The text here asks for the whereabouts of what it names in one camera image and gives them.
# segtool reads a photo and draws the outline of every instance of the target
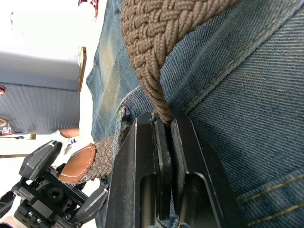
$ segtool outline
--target blue denim jeans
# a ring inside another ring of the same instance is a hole
[[[180,41],[161,69],[170,107],[217,153],[248,226],[304,227],[304,0],[240,0]],[[87,79],[92,136],[152,111],[109,0]],[[177,227],[174,214],[161,227]]]

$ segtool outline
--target denim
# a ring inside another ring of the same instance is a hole
[[[87,79],[92,136],[115,134],[153,110],[120,32],[122,0],[108,1]],[[219,156],[248,226],[304,227],[304,0],[240,0],[186,35],[161,69],[171,108]],[[172,214],[160,227],[177,227]]]

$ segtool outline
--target jeans seam stitching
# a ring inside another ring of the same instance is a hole
[[[293,0],[292,1],[292,3],[288,6],[288,7],[286,7],[285,8],[285,10],[283,10],[281,13],[280,13],[280,15],[277,17],[277,18],[275,18],[275,19],[273,19],[272,21],[271,21],[271,23],[269,24],[269,25],[267,25],[266,26],[266,28],[268,29],[268,30],[270,30],[270,28],[271,28],[271,26],[273,26],[273,24],[278,20],[278,18],[281,18],[294,4],[296,4],[296,2],[297,2],[297,0]],[[246,52],[254,43],[255,43],[255,41],[257,41],[265,32],[266,32],[267,30],[262,30],[255,38],[254,38],[254,40],[253,41],[251,41],[246,47],[245,47],[245,49],[243,50],[243,51],[241,51],[240,53],[238,53],[237,55],[236,55],[236,57],[235,57],[235,59],[234,60],[232,60],[232,61],[230,61],[225,67],[224,67],[224,69],[222,69],[196,96],[194,96],[194,98],[188,103],[188,104],[186,104],[186,106],[183,108],[183,111],[185,112],[186,111],[186,109],[187,108],[189,108],[189,106],[191,105],[191,104],[193,104],[195,101],[197,101],[197,99],[206,91],[206,89],[208,89],[208,87],[210,87],[211,86],[211,84],[213,84],[217,79],[219,79],[219,77],[221,76],[221,75],[223,75],[224,73],[225,73],[225,71],[227,70],[227,68],[232,64],[232,63],[234,63],[238,58],[240,58],[241,56],[242,56],[242,54],[244,53],[244,52]]]
[[[247,203],[247,202],[249,202],[249,201],[251,201],[251,200],[258,199],[258,198],[260,198],[260,197],[262,197],[262,196],[268,194],[269,192],[271,192],[271,191],[273,191],[273,190],[275,190],[275,189],[279,189],[279,188],[281,188],[281,187],[284,187],[284,186],[286,186],[287,184],[290,184],[290,183],[292,183],[292,182],[294,182],[294,181],[297,181],[297,180],[299,180],[299,179],[302,179],[302,178],[304,178],[304,174],[299,175],[299,176],[296,176],[296,177],[292,177],[292,178],[288,179],[288,180],[285,181],[285,182],[282,182],[282,183],[280,183],[280,184],[277,184],[277,185],[275,185],[275,186],[273,186],[273,187],[271,187],[271,188],[267,188],[266,190],[264,190],[264,191],[262,191],[262,192],[260,192],[260,193],[258,193],[258,194],[256,194],[256,195],[254,195],[254,196],[251,196],[251,197],[248,197],[248,198],[242,200],[242,201],[240,202],[240,204],[244,204],[244,203]]]
[[[292,211],[294,211],[294,210],[296,210],[296,209],[299,209],[299,208],[302,208],[302,207],[304,207],[304,203],[300,203],[300,204],[297,204],[297,205],[293,205],[293,206],[291,206],[291,207],[289,207],[289,208],[286,208],[286,209],[284,209],[284,210],[282,210],[282,211],[280,211],[280,212],[278,212],[278,213],[276,213],[276,214],[269,215],[269,216],[266,216],[266,217],[264,217],[264,218],[261,218],[261,219],[257,219],[257,220],[251,221],[251,222],[247,223],[247,226],[250,227],[250,226],[259,224],[259,223],[261,223],[261,222],[268,222],[268,221],[270,221],[270,220],[276,219],[277,217],[280,217],[280,216],[282,216],[282,215],[284,215],[284,214],[286,214],[286,213],[292,212]]]

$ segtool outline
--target brown braided belt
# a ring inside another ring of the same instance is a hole
[[[140,86],[160,119],[172,117],[160,84],[161,67],[175,44],[238,0],[124,0],[124,42]]]

